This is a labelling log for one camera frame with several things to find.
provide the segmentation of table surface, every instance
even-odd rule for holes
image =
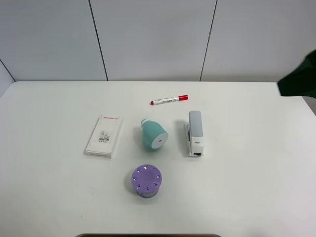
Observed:
[[[187,157],[191,110],[200,158]],[[83,153],[100,114],[124,117],[111,160]],[[142,147],[144,118],[169,133],[159,151]],[[16,82],[0,99],[0,235],[316,236],[315,141],[315,115],[275,83]],[[163,176],[153,198],[130,183],[142,164]]]

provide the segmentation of purple container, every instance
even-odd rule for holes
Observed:
[[[155,196],[159,191],[161,181],[160,171],[151,164],[141,165],[132,174],[132,185],[142,198]]]

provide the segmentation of purple lid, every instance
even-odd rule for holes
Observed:
[[[134,189],[143,194],[157,191],[161,185],[162,176],[160,171],[151,164],[144,164],[134,170],[132,185]]]

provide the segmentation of red cap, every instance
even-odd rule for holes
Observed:
[[[187,100],[189,97],[188,95],[180,95],[179,100]]]

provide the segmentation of stapler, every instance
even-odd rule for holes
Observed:
[[[204,155],[202,117],[200,111],[189,112],[189,122],[185,123],[188,155],[200,157]]]

